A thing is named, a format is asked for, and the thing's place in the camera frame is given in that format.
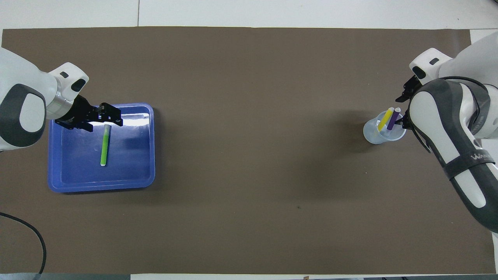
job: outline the black cable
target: black cable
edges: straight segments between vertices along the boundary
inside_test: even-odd
[[[38,272],[38,274],[42,274],[43,270],[45,269],[45,262],[47,260],[47,248],[45,247],[45,242],[43,241],[43,238],[40,234],[40,232],[35,228],[33,227],[32,225],[30,225],[28,222],[25,222],[17,217],[14,217],[14,216],[11,216],[9,214],[6,214],[6,213],[2,213],[0,212],[0,216],[4,216],[6,218],[9,218],[9,219],[12,219],[16,222],[19,222],[27,227],[29,227],[32,231],[35,232],[36,236],[38,237],[38,239],[40,240],[40,243],[41,243],[41,248],[43,250],[43,260],[41,262],[41,267],[40,267],[40,271]]]
[[[481,82],[479,82],[477,80],[474,80],[472,78],[462,77],[462,76],[449,76],[449,77],[444,77],[444,78],[441,78],[441,79],[443,79],[443,80],[463,80],[463,81],[468,81],[468,82],[474,83],[474,84],[482,87],[486,92],[488,92],[488,89],[486,88],[486,86],[484,86]],[[474,119],[474,123],[475,123],[477,121],[477,117],[481,113],[481,108],[479,107],[479,103],[477,103],[477,98],[476,98],[476,96],[474,95],[474,93],[472,91],[471,91],[471,94],[472,94],[472,98],[474,98],[474,102],[476,103],[476,109],[477,109],[476,110],[477,111],[477,115],[476,115],[476,118]]]

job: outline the green marker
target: green marker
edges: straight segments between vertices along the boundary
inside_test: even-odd
[[[104,125],[104,138],[102,139],[102,153],[100,155],[100,166],[106,166],[107,164],[107,149],[109,146],[109,130],[111,126],[108,124]]]

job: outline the clear plastic cup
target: clear plastic cup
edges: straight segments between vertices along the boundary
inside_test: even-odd
[[[401,139],[406,129],[403,129],[400,125],[394,125],[392,130],[388,131],[387,129],[383,129],[380,132],[377,129],[378,124],[384,117],[386,111],[380,113],[376,118],[369,120],[363,126],[363,136],[365,139],[372,144],[381,144],[388,141],[396,141]],[[402,114],[399,114],[396,120],[403,118]]]

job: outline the brown mat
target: brown mat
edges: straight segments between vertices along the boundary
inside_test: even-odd
[[[38,227],[47,272],[494,273],[491,234],[434,155],[410,132],[362,134],[414,57],[469,44],[468,30],[5,30],[42,71],[82,68],[91,103],[150,103],[157,172],[143,190],[53,193],[46,132],[0,154],[1,210]],[[0,272],[37,271],[35,236],[0,226]]]

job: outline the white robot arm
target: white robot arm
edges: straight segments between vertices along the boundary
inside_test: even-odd
[[[498,32],[453,59],[429,49],[410,68],[415,76],[396,99],[410,100],[403,127],[425,140],[471,214],[498,233],[498,169],[480,142],[498,138]]]
[[[0,151],[31,146],[45,128],[45,119],[67,129],[92,131],[89,122],[122,126],[119,109],[102,103],[91,106],[78,95],[88,76],[71,63],[50,73],[0,48]]]

